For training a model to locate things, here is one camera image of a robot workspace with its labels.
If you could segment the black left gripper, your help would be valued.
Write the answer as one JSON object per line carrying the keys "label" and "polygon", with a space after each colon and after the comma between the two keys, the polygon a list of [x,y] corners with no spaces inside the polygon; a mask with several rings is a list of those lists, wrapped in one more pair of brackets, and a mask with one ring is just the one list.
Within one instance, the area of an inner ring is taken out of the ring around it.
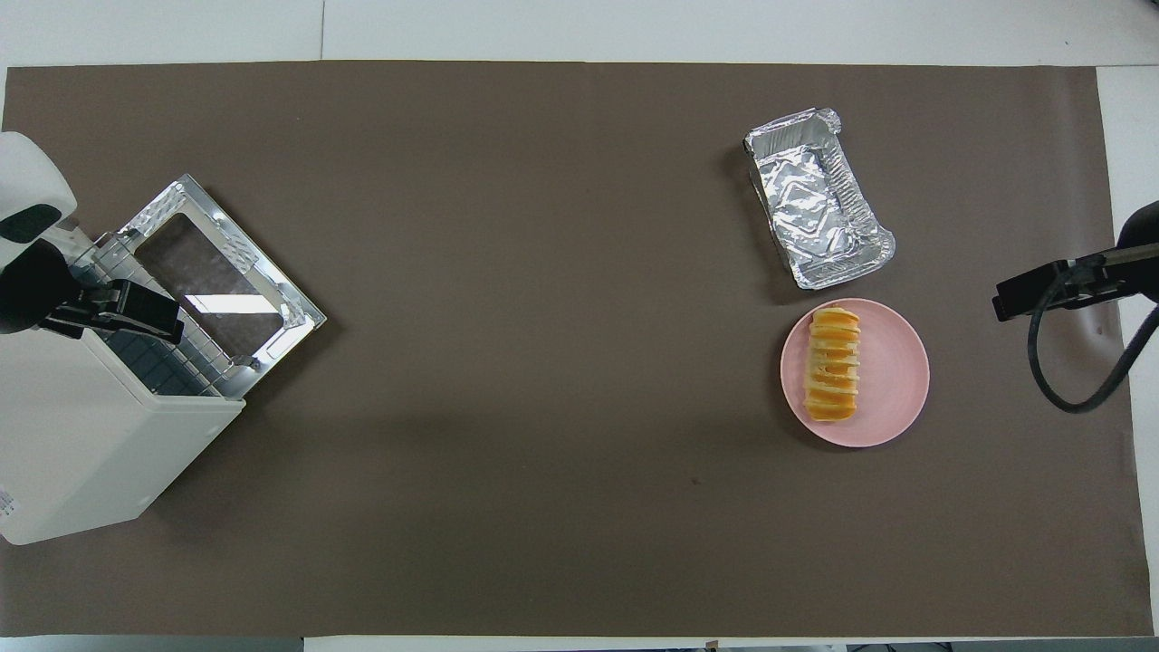
{"label": "black left gripper", "polygon": [[185,334],[178,302],[139,283],[117,278],[81,292],[61,251],[46,240],[34,241],[1,274],[1,334],[38,327],[65,338],[115,329],[178,343]]}

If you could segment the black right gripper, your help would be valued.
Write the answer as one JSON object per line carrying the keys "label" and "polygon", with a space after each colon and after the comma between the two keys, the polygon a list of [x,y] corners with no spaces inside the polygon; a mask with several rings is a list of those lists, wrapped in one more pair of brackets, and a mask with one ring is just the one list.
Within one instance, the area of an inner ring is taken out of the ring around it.
{"label": "black right gripper", "polygon": [[[1127,284],[1149,300],[1158,300],[1158,202],[1134,211],[1118,232],[1118,249],[1145,248],[1146,257],[1120,264]],[[1067,276],[1076,268],[1076,292],[1067,288]],[[993,312],[998,322],[1032,315],[1055,281],[1064,278],[1059,293],[1047,302],[1047,312],[1076,312],[1081,305],[1111,302],[1127,296],[1125,283],[1106,269],[1106,255],[1077,257],[1073,263],[1048,263],[996,284]]]}

